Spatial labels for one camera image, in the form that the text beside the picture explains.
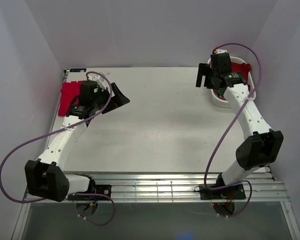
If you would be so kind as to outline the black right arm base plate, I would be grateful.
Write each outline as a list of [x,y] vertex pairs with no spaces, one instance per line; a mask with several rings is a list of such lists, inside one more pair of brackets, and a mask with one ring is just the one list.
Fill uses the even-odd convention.
[[195,193],[199,193],[201,200],[245,200],[246,194],[243,184],[230,186],[220,190],[209,190],[204,184],[194,188]]

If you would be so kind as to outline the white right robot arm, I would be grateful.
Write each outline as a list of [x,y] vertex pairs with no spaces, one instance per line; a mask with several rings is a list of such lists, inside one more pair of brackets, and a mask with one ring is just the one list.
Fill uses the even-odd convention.
[[196,86],[219,91],[228,102],[239,122],[244,141],[235,151],[235,161],[222,172],[216,184],[204,188],[227,199],[234,193],[234,186],[270,163],[278,156],[284,136],[280,130],[273,130],[251,99],[246,78],[239,71],[233,71],[231,57],[226,50],[214,50],[209,63],[198,67]]

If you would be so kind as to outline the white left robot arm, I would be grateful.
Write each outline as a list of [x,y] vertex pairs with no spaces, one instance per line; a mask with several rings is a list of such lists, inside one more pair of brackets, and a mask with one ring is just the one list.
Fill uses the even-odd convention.
[[25,165],[27,188],[31,195],[56,202],[75,193],[85,200],[96,195],[91,177],[65,174],[64,168],[75,143],[88,128],[90,117],[96,113],[108,113],[130,102],[114,82],[110,86],[111,90],[108,90],[99,80],[81,82],[79,94],[71,100],[60,132],[37,160],[29,160]]

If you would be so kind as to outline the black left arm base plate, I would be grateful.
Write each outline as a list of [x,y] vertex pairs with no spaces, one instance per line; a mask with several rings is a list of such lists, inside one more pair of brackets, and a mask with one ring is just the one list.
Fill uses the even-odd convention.
[[[97,185],[90,185],[88,190],[82,192],[83,194],[101,194],[111,197],[112,193],[112,186],[110,184],[97,184]],[[70,194],[67,197],[69,201],[106,201],[107,198],[103,196],[95,196],[95,195],[76,195]]]

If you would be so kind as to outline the dark red t shirt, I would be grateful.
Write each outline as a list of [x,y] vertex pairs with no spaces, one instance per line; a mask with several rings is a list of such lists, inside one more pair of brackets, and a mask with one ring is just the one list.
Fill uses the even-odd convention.
[[[233,72],[240,72],[245,80],[248,81],[248,75],[251,71],[251,65],[249,63],[237,63],[232,61],[231,67]],[[218,99],[225,100],[218,90],[213,90],[213,93]]]

